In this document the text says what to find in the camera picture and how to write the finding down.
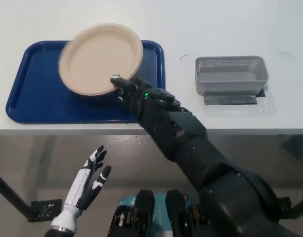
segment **concrete floor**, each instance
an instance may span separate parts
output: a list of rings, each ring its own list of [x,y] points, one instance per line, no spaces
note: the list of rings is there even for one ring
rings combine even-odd
[[[280,144],[286,136],[211,136],[231,160],[266,179],[279,197],[303,197],[303,164]],[[141,188],[154,193],[178,188],[194,192],[179,168],[167,161],[149,136],[0,137],[0,176],[27,202],[65,198],[86,158],[104,145],[112,171],[103,190],[78,222],[77,236],[107,235],[121,198]],[[303,236],[303,217],[282,221]],[[43,236],[50,222],[27,223],[0,195],[0,237]]]

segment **gray mesh basket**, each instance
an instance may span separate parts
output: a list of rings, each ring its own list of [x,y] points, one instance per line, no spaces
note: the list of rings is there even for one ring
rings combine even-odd
[[[200,95],[256,95],[268,78],[264,60],[259,56],[196,59],[196,91]]]

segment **white robotic hand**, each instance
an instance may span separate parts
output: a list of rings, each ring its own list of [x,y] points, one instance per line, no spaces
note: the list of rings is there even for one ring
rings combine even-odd
[[[92,174],[103,166],[101,161],[106,155],[103,149],[103,146],[96,149],[79,170],[64,202],[62,212],[52,221],[49,231],[61,232],[66,236],[73,236],[76,233],[77,218],[96,198],[111,171],[111,167],[106,166],[97,180],[91,186],[89,185]]]

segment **blue tray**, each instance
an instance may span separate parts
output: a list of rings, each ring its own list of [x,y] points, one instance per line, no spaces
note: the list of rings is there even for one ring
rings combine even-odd
[[[71,92],[58,72],[58,59],[67,41],[41,41],[26,49],[6,104],[6,113],[19,123],[133,123],[135,116],[116,103],[116,95],[88,98]],[[138,75],[165,89],[162,47],[143,40]]]

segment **black robotic arm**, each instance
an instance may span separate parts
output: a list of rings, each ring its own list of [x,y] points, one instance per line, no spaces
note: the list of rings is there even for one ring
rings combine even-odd
[[[218,236],[299,236],[278,224],[281,208],[271,187],[226,159],[208,140],[205,127],[173,95],[139,78],[113,76],[111,83],[120,89],[120,102],[197,190]]]

